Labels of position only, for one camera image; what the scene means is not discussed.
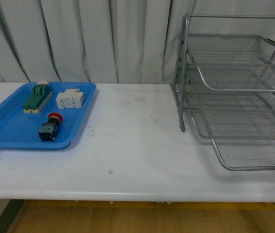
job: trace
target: white curtain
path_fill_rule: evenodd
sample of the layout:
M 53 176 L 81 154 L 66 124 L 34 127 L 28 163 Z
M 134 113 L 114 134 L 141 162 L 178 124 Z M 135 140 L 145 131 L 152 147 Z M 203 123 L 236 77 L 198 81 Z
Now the white curtain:
M 0 82 L 171 83 L 184 13 L 275 15 L 275 1 L 0 0 Z

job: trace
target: white circuit breaker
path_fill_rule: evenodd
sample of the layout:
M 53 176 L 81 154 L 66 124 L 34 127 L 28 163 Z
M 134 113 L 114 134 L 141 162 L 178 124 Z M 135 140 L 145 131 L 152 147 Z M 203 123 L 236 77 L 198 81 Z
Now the white circuit breaker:
M 82 108 L 84 95 L 79 89 L 66 89 L 56 97 L 58 108 Z

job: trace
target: metal desk organizer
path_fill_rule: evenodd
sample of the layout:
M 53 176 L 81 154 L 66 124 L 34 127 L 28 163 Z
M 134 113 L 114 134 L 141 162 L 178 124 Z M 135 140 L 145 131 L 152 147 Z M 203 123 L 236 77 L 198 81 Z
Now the metal desk organizer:
M 193 18 L 275 17 L 184 15 L 171 85 L 181 130 L 188 109 L 224 168 L 275 170 L 275 41 L 251 34 L 191 33 Z

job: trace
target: table surface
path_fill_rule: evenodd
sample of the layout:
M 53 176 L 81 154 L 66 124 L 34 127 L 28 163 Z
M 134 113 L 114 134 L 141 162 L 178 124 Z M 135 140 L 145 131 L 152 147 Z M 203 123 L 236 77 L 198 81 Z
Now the table surface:
M 185 123 L 169 85 L 97 84 L 67 149 L 0 150 L 0 199 L 275 202 L 275 171 L 224 169 Z

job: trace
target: blue tray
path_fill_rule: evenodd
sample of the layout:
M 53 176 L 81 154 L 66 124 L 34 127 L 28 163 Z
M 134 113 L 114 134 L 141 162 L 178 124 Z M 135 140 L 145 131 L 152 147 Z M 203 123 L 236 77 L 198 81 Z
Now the blue tray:
M 85 111 L 94 94 L 93 83 L 49 83 L 53 95 L 38 114 L 24 113 L 22 104 L 31 95 L 36 83 L 21 86 L 0 104 L 0 148 L 49 149 L 60 150 L 69 146 L 75 137 Z M 80 89 L 85 97 L 82 108 L 59 109 L 56 97 L 66 89 Z M 47 122 L 48 115 L 57 112 L 63 116 L 56 139 L 53 142 L 42 142 L 38 136 L 39 127 Z

